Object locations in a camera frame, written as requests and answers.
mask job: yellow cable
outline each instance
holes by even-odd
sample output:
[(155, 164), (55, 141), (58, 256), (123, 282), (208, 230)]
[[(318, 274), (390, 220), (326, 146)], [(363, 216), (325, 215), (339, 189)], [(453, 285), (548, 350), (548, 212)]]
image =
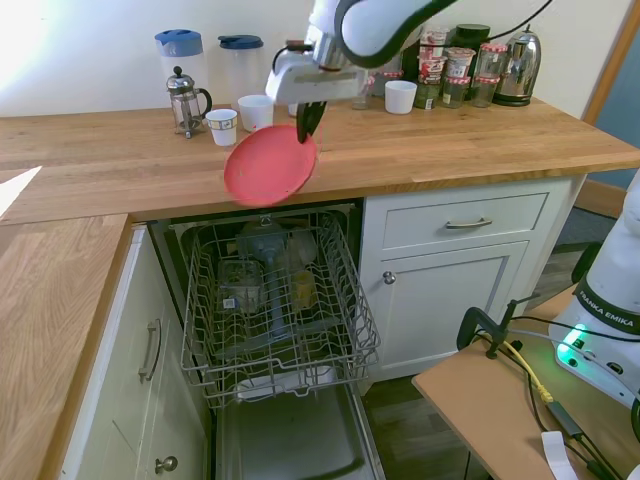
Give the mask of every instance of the yellow cable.
[[(485, 340), (489, 340), (489, 338), (485, 337), (484, 335), (479, 335), (479, 336), (481, 336)], [(538, 390), (538, 393), (540, 394), (540, 398), (542, 398), (542, 401), (544, 403), (553, 402), (553, 397), (551, 396), (549, 391), (546, 388), (544, 388), (544, 385), (542, 385), (542, 382), (540, 382), (540, 380), (538, 379), (538, 376), (534, 373), (533, 369), (529, 366), (527, 361), (522, 357), (522, 355), (520, 355), (520, 352), (518, 352), (510, 343), (503, 342), (502, 344), (511, 351), (513, 356), (516, 357), (518, 362), (520, 362), (520, 365), (522, 365), (527, 370), (527, 372), (529, 372), (529, 375), (531, 375), (531, 380), (536, 386), (536, 389)]]

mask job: white cup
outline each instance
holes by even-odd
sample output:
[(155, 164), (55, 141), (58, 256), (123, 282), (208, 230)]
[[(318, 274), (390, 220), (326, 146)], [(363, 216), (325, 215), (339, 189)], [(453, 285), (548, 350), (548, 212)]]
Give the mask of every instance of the white cup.
[(247, 95), (238, 99), (242, 126), (255, 132), (273, 125), (273, 100), (266, 95)]
[(236, 126), (238, 125), (238, 112), (229, 108), (212, 110), (205, 115), (213, 141), (221, 147), (228, 147), (236, 143)]
[(384, 107), (389, 113), (405, 115), (411, 112), (418, 86), (404, 80), (392, 80), (384, 87)]

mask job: cable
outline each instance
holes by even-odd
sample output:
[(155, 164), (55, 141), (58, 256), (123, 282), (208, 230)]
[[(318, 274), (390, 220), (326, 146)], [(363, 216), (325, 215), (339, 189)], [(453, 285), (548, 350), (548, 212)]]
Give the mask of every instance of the cable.
[(514, 357), (516, 357), (518, 359), (518, 361), (520, 362), (520, 364), (524, 367), (524, 369), (527, 371), (527, 373), (529, 374), (529, 376), (531, 377), (531, 379), (533, 380), (533, 383), (536, 385), (536, 388), (538, 389), (538, 393), (540, 394), (540, 398), (542, 398), (542, 401), (544, 403), (551, 403), (553, 402), (553, 397), (551, 396), (551, 394), (549, 393), (549, 391), (544, 388), (544, 386), (542, 385), (542, 382), (540, 382), (540, 380), (538, 380), (538, 377), (536, 376), (536, 374), (533, 372), (533, 369), (529, 366), (529, 364), (527, 363), (527, 361), (522, 357), (522, 355), (520, 355), (520, 352), (518, 352), (513, 345), (511, 345), (510, 343), (504, 342), (503, 345), (505, 347), (507, 347), (511, 353), (513, 354)]
[[(491, 340), (489, 338), (485, 337), (484, 335), (480, 335), (478, 332), (476, 332), (475, 335), (477, 335), (478, 337), (486, 340), (487, 342), (491, 342)], [(538, 424), (538, 427), (540, 428), (540, 430), (542, 430), (543, 432), (548, 432), (549, 430), (542, 423), (542, 419), (540, 418), (540, 413), (538, 412), (538, 405), (536, 403), (536, 399), (535, 399), (535, 396), (533, 394), (533, 381), (532, 381), (532, 378), (531, 378), (531, 374), (515, 358), (511, 357), (510, 355), (508, 355), (507, 352), (505, 352), (504, 350), (500, 350), (500, 349), (498, 349), (498, 352), (502, 353), (507, 360), (515, 363), (519, 368), (522, 369), (522, 371), (524, 373), (527, 374), (528, 385), (529, 385), (529, 398), (531, 399), (531, 408), (533, 410), (533, 417), (535, 418), (536, 423)], [(575, 453), (575, 455), (578, 458), (580, 458), (580, 460), (582, 460), (585, 464), (589, 463), (589, 460), (582, 453), (580, 453), (578, 450), (576, 450), (573, 447), (573, 445), (571, 445), (569, 442), (565, 441), (564, 442), (564, 446), (567, 447), (569, 450), (571, 450), (573, 453)]]
[[(547, 338), (547, 339), (549, 339), (549, 340), (553, 340), (551, 337), (548, 337), (548, 336), (546, 336), (546, 335), (542, 335), (542, 334), (537, 334), (536, 332), (527, 332), (527, 331), (524, 331), (524, 330), (511, 330), (511, 333), (520, 333), (520, 334), (523, 334), (523, 333), (524, 333), (524, 334), (531, 334), (531, 335), (533, 335), (533, 336), (546, 337), (546, 338)], [(569, 346), (569, 347), (570, 347), (570, 348), (572, 348), (574, 351), (576, 351), (576, 352), (578, 352), (579, 354), (581, 354), (582, 356), (584, 356), (584, 354), (583, 354), (583, 353), (582, 353), (582, 352), (581, 352), (577, 347), (574, 347), (574, 346), (569, 345), (569, 344), (564, 343), (564, 342), (560, 342), (560, 343), (563, 343), (564, 345)], [(513, 348), (513, 346), (512, 346), (512, 345), (510, 345), (510, 344), (508, 344), (508, 343), (506, 343), (506, 342), (504, 343), (504, 345), (509, 346), (509, 349), (510, 349), (512, 352), (516, 351), (516, 350), (515, 350), (515, 348)], [(524, 366), (523, 364), (520, 364), (520, 363), (519, 363), (519, 362), (517, 362), (515, 359), (513, 359), (513, 358), (511, 358), (511, 357), (509, 357), (509, 356), (507, 356), (507, 358), (509, 358), (509, 360), (512, 360), (514, 363), (516, 363), (517, 365), (519, 365), (519, 366), (520, 366), (520, 368), (522, 368), (524, 371), (526, 371), (526, 372), (527, 372), (527, 375), (529, 376), (529, 382), (531, 382), (532, 378), (531, 378), (531, 374), (529, 373), (529, 369), (530, 369), (531, 367), (529, 367), (529, 366), (527, 365), (527, 367), (528, 367), (528, 368), (525, 368), (525, 366)], [(596, 364), (598, 364), (600, 367), (605, 368), (605, 369), (607, 370), (607, 372), (609, 372), (609, 369), (608, 369), (608, 368), (604, 367), (603, 365), (601, 365), (601, 364), (599, 364), (599, 363), (597, 363), (597, 362), (595, 362), (595, 363), (596, 363)], [(534, 401), (535, 399), (534, 399), (534, 396), (533, 396), (533, 389), (532, 389), (532, 387), (531, 387), (531, 383), (529, 384), (529, 395), (530, 395), (530, 397), (531, 397), (532, 406), (533, 406), (533, 409), (534, 409), (534, 417), (536, 417), (536, 422), (538, 423), (538, 426), (541, 428), (541, 430), (546, 431), (546, 429), (545, 429), (544, 425), (542, 424), (542, 421), (540, 420), (540, 417), (539, 417), (539, 415), (538, 415), (537, 407), (536, 407), (536, 405), (535, 405), (535, 401)], [(592, 449), (591, 449), (591, 448), (590, 448), (590, 447), (589, 447), (589, 446), (588, 446), (588, 445), (587, 445), (587, 444), (582, 440), (582, 437), (584, 437), (584, 438), (585, 438), (585, 439), (586, 439), (586, 440), (591, 444), (591, 446), (593, 447), (593, 450), (595, 450), (595, 453), (594, 453), (594, 451), (593, 451), (593, 450), (592, 450)], [(608, 469), (613, 473), (613, 475), (614, 475), (618, 480), (623, 480), (623, 478), (622, 478), (622, 476), (620, 475), (620, 473), (618, 473), (618, 471), (613, 467), (613, 465), (611, 464), (611, 462), (609, 462), (609, 460), (607, 460), (607, 458), (606, 458), (606, 457), (604, 456), (604, 454), (600, 451), (600, 449), (598, 448), (598, 446), (593, 442), (593, 440), (591, 440), (591, 437), (589, 437), (589, 435), (587, 435), (587, 434), (582, 430), (582, 434), (581, 434), (580, 436), (574, 436), (573, 438), (574, 438), (574, 439), (575, 439), (575, 440), (576, 440), (576, 441), (577, 441), (577, 442), (578, 442), (578, 443), (579, 443), (579, 444), (580, 444), (580, 445), (581, 445), (581, 446), (582, 446), (582, 447), (583, 447), (583, 448), (584, 448), (584, 449), (585, 449), (585, 450), (586, 450), (586, 451), (591, 455), (591, 457), (593, 457), (593, 459), (594, 459), (596, 462), (598, 462), (598, 463), (604, 463), (604, 465), (601, 465), (601, 468), (602, 468), (603, 470), (606, 470), (606, 469), (608, 468)], [(586, 460), (586, 458), (585, 458), (585, 457), (583, 457), (580, 453), (578, 453), (578, 452), (577, 452), (577, 451), (576, 451), (572, 446), (570, 446), (568, 443), (566, 443), (566, 442), (565, 442), (565, 446), (566, 446), (566, 447), (568, 447), (568, 448), (570, 448), (574, 453), (576, 453), (576, 455), (580, 456), (580, 457), (581, 457), (585, 462), (587, 462), (587, 463), (588, 463), (588, 461)]]
[(520, 334), (520, 335), (529, 335), (529, 336), (532, 336), (532, 337), (544, 338), (545, 340), (551, 340), (554, 343), (561, 343), (562, 345), (566, 345), (571, 350), (573, 350), (574, 352), (579, 354), (581, 357), (583, 357), (584, 359), (586, 359), (589, 362), (595, 363), (600, 368), (602, 368), (605, 372), (607, 372), (609, 375), (611, 375), (613, 378), (618, 380), (618, 382), (620, 382), (622, 385), (624, 385), (624, 387), (627, 390), (629, 390), (631, 392), (631, 394), (634, 397), (636, 397), (636, 399), (638, 399), (638, 401), (640, 402), (640, 393), (638, 393), (634, 388), (631, 388), (629, 385), (627, 385), (627, 383), (622, 380), (622, 377), (620, 377), (617, 373), (614, 373), (609, 367), (607, 367), (605, 364), (600, 362), (600, 360), (597, 360), (596, 358), (592, 358), (592, 357), (586, 357), (584, 352), (582, 352), (579, 348), (575, 347), (574, 345), (572, 345), (570, 343), (567, 343), (567, 342), (562, 342), (560, 340), (557, 340), (557, 339), (555, 339), (553, 337), (550, 337), (549, 335), (545, 335), (543, 333), (530, 332), (528, 330), (509, 330), (509, 333), (515, 333), (515, 334)]
[[(532, 317), (531, 315), (520, 315), (519, 317), (513, 317), (511, 320), (535, 320), (536, 322), (546, 323), (547, 325), (557, 325), (559, 327), (568, 328), (573, 330), (575, 325), (569, 325), (566, 323), (554, 322), (552, 320), (545, 320), (540, 317)], [(596, 337), (609, 338), (611, 340), (618, 340), (620, 342), (628, 342), (628, 343), (640, 343), (640, 338), (626, 338), (626, 337), (616, 337), (615, 335), (607, 335), (606, 333), (594, 332), (593, 330), (580, 330), (583, 333), (587, 333), (589, 335), (594, 335)]]
[(591, 450), (591, 448), (589, 448), (589, 446), (584, 442), (584, 440), (582, 440), (581, 437), (576, 438), (576, 441), (582, 445), (582, 448), (584, 448), (587, 452), (589, 452), (589, 455), (591, 455), (595, 460), (598, 460), (598, 458), (600, 458), (604, 464), (609, 467), (609, 470), (611, 470), (611, 472), (613, 473), (613, 475), (618, 479), (618, 480), (624, 480), (622, 478), (622, 475), (620, 475), (618, 473), (618, 471), (613, 468), (613, 465), (611, 465), (611, 462), (609, 462), (609, 460), (606, 459), (606, 457), (602, 454), (602, 452), (600, 451), (600, 449), (595, 445), (595, 443), (593, 443), (593, 441), (589, 438), (589, 436), (586, 433), (583, 433), (582, 436), (584, 438), (586, 438), (589, 443), (591, 444), (591, 446), (593, 447), (593, 450), (596, 451), (596, 453), (593, 452), (593, 450)]
[(273, 56), (273, 61), (271, 62), (271, 71), (275, 73), (276, 62), (278, 61), (278, 57), (282, 55), (285, 51), (304, 53), (304, 52), (310, 52), (311, 50), (313, 50), (313, 45), (308, 45), (306, 43), (292, 42), (292, 43), (289, 43), (288, 45), (285, 45), (280, 50), (278, 50), (276, 54)]
[(464, 467), (464, 477), (462, 477), (462, 480), (467, 480), (467, 474), (469, 473), (470, 462), (471, 462), (471, 451), (467, 452), (467, 464)]
[(640, 442), (640, 402), (634, 400), (631, 407), (631, 427), (636, 439)]
[(276, 52), (276, 54), (273, 56), (273, 62), (271, 62), (271, 71), (275, 72), (276, 71), (276, 62), (278, 61), (278, 57), (284, 53), (286, 50), (289, 50), (288, 46), (282, 47), (280, 50), (278, 50)]
[(544, 12), (544, 11), (547, 9), (547, 7), (548, 7), (549, 5), (551, 5), (551, 3), (552, 3), (552, 2), (553, 2), (553, 0), (547, 0), (547, 3), (545, 3), (542, 7), (540, 7), (540, 8), (536, 11), (536, 13), (534, 13), (533, 15), (531, 15), (529, 18), (527, 18), (527, 19), (526, 19), (526, 20), (524, 20), (523, 22), (519, 23), (517, 26), (515, 26), (515, 27), (513, 27), (513, 28), (511, 28), (511, 29), (509, 29), (509, 30), (507, 30), (506, 32), (502, 32), (502, 33), (500, 33), (500, 34), (498, 34), (498, 35), (494, 35), (493, 37), (489, 37), (489, 38), (487, 38), (487, 42), (490, 42), (490, 41), (495, 40), (495, 39), (500, 38), (500, 37), (504, 37), (505, 35), (509, 35), (510, 33), (513, 33), (513, 32), (515, 32), (516, 30), (518, 30), (519, 28), (524, 27), (526, 24), (528, 24), (529, 22), (531, 22), (531, 20), (533, 20), (533, 19), (534, 19), (534, 18), (536, 18), (538, 15), (540, 15), (542, 12)]
[[(499, 33), (498, 35), (494, 35), (492, 37), (487, 38), (484, 42), (485, 43), (489, 43), (493, 40), (496, 40), (500, 37), (504, 37), (505, 35), (509, 35), (510, 33), (515, 32), (516, 30), (518, 30), (519, 28), (522, 28), (523, 26), (525, 26), (526, 24), (528, 24), (529, 22), (531, 22), (534, 18), (536, 18), (538, 15), (540, 15), (542, 12), (544, 12), (547, 7), (549, 5), (551, 5), (551, 3), (553, 2), (553, 0), (547, 0), (547, 2), (540, 7), (533, 15), (531, 15), (530, 17), (528, 17), (526, 20), (520, 22), (518, 25), (516, 25), (513, 28), (510, 28), (509, 30), (507, 30), (506, 32), (502, 32)], [(449, 48), (452, 47), (453, 45), (428, 45), (428, 44), (420, 44), (420, 46), (422, 47), (438, 47), (438, 48)]]

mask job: dishwasher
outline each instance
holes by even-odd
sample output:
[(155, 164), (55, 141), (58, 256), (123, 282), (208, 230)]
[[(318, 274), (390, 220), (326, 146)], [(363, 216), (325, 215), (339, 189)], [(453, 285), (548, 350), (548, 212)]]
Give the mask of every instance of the dishwasher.
[(220, 480), (384, 480), (358, 382), (380, 337), (355, 203), (150, 225)]

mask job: drawer handle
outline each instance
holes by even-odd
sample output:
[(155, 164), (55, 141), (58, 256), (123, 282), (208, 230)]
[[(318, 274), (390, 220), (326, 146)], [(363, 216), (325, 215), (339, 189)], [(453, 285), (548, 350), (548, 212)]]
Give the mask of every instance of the drawer handle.
[(396, 276), (391, 272), (384, 272), (382, 274), (382, 278), (384, 279), (384, 283), (387, 285), (393, 285), (396, 283)]
[(158, 359), (160, 358), (160, 347), (162, 346), (162, 322), (160, 322), (160, 319), (156, 318), (155, 321), (149, 322), (149, 325), (147, 325), (147, 330), (149, 331), (149, 343), (147, 344), (147, 353), (144, 356), (145, 363), (147, 358), (149, 358), (149, 350), (151, 350), (151, 340), (153, 339), (153, 332), (155, 332), (156, 330), (158, 331), (158, 350), (156, 350), (156, 358), (153, 361), (153, 366), (151, 367), (151, 369), (148, 369), (146, 366), (144, 366), (140, 370), (138, 370), (138, 375), (140, 375), (140, 383), (144, 383), (145, 380), (147, 382), (150, 382), (153, 378), (153, 374), (156, 373)]
[(446, 228), (448, 230), (463, 230), (465, 228), (486, 227), (487, 225), (491, 225), (492, 223), (493, 223), (493, 220), (489, 220), (488, 218), (485, 219), (484, 217), (482, 217), (480, 220), (478, 220), (475, 223), (451, 223), (451, 222), (447, 222), (444, 225), (444, 228)]

